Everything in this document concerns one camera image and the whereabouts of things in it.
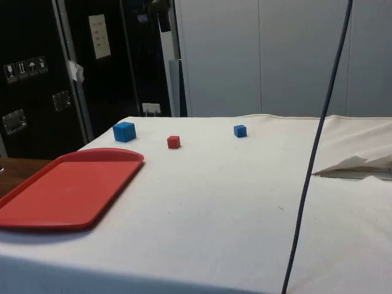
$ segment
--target tray rim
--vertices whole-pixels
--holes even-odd
[[[68,224],[68,223],[52,223],[51,225],[23,225],[23,221],[21,220],[13,220],[14,225],[3,225],[0,223],[0,228],[28,228],[28,229],[83,229],[91,225],[97,218],[97,216],[106,209],[108,204],[116,198],[115,195],[118,192],[121,192],[124,186],[136,175],[138,170],[141,168],[144,156],[140,153],[135,151],[121,149],[121,148],[92,148],[86,150],[75,151],[72,153],[65,154],[56,158],[54,161],[50,162],[44,168],[37,171],[35,174],[30,176],[28,179],[24,180],[19,186],[12,189],[9,193],[7,193],[3,198],[0,198],[0,209],[3,208],[6,204],[12,201],[15,197],[17,197],[20,193],[26,190],[29,186],[34,184],[38,179],[45,176],[48,172],[54,169],[61,163],[64,162],[121,162],[121,161],[128,161],[128,162],[137,162],[138,165],[135,169],[135,172],[132,173],[121,185],[118,186],[118,190],[116,193],[109,199],[108,203],[97,212],[97,214],[88,222],[83,224]]]

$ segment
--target metal latch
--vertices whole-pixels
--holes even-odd
[[[7,135],[12,135],[27,127],[27,121],[23,109],[11,112],[2,117],[2,123]]]

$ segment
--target white paper sign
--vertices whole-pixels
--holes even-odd
[[[92,43],[94,44],[96,59],[110,56],[111,52],[108,32],[106,30],[105,15],[91,15],[88,19],[90,22]]]

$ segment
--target wooden surface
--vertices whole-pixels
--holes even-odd
[[[25,179],[46,166],[51,160],[0,158],[0,198]]]

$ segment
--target small cube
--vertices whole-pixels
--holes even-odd
[[[121,122],[113,126],[115,140],[118,142],[129,142],[136,138],[135,124],[131,122]]]
[[[178,149],[181,144],[179,143],[179,136],[170,136],[167,138],[167,146],[169,149]]]
[[[243,124],[240,124],[238,126],[234,127],[234,134],[236,135],[237,138],[242,138],[242,137],[246,137],[246,126],[244,126]]]

